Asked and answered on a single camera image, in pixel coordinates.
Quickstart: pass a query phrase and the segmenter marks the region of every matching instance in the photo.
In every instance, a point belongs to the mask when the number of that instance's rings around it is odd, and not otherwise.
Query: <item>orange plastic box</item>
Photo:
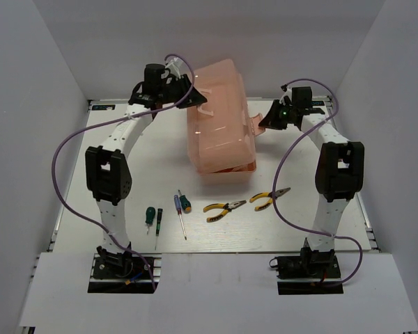
[[[254,136],[261,114],[249,118],[242,77],[227,59],[195,71],[208,102],[187,109],[187,152],[206,184],[247,182],[256,170]]]

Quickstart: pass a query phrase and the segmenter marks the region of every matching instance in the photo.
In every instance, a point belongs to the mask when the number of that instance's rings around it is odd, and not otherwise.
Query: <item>white backdrop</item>
[[[101,100],[128,98],[170,52],[195,68],[232,58],[249,97],[298,77],[336,89],[384,0],[34,2],[85,96]]]
[[[418,1],[389,0],[339,88],[339,120],[366,147],[363,197],[418,321]]]
[[[30,0],[0,0],[0,333],[15,332],[36,256],[60,203],[49,168],[56,146],[84,125],[87,103]],[[65,189],[73,141],[59,159]]]

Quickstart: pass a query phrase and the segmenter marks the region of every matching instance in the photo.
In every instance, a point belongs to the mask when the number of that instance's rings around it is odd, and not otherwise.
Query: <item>pliers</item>
[[[213,223],[214,221],[219,221],[221,218],[226,216],[229,212],[231,212],[234,209],[237,209],[239,206],[242,206],[245,203],[246,203],[246,200],[239,200],[237,202],[226,203],[226,204],[215,203],[215,204],[208,205],[207,207],[204,207],[203,212],[207,212],[212,209],[223,209],[221,214],[218,214],[216,216],[209,217],[206,219],[208,223]]]
[[[278,199],[280,196],[285,195],[290,190],[291,190],[291,188],[276,190],[276,199]],[[269,207],[272,204],[272,192],[270,192],[270,193],[258,193],[257,195],[252,196],[249,199],[249,202],[252,203],[255,200],[258,200],[259,198],[269,198],[269,200],[265,204],[259,205],[258,207],[255,207],[254,210],[256,210],[256,211],[262,211],[262,210],[266,209],[267,207]]]

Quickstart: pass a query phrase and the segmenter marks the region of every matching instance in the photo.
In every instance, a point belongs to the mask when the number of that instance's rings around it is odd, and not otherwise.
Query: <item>screwdriver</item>
[[[178,190],[178,194],[180,195],[181,207],[184,212],[188,214],[190,210],[192,210],[192,206],[190,205],[190,202],[187,200],[186,196],[181,194],[180,190]]]
[[[155,208],[154,207],[148,207],[146,210],[146,225],[147,225],[147,234],[150,230],[150,227],[153,225],[153,219],[155,218]]]
[[[161,218],[162,218],[162,209],[161,208],[158,208],[158,215],[156,216],[156,241],[155,241],[155,250],[156,250],[156,246],[158,245],[158,237],[160,235]]]
[[[186,230],[184,229],[183,218],[181,216],[181,205],[180,205],[180,200],[178,199],[178,195],[175,195],[173,197],[173,200],[175,201],[175,208],[176,208],[176,211],[178,212],[178,215],[180,217],[181,228],[183,229],[184,239],[187,240]]]

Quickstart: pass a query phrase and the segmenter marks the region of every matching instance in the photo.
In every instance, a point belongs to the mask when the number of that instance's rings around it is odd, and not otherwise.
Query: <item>pliers jaw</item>
[[[238,207],[241,207],[244,204],[246,204],[246,200],[238,200],[237,202],[229,203],[226,209],[232,211],[234,209],[237,209]]]

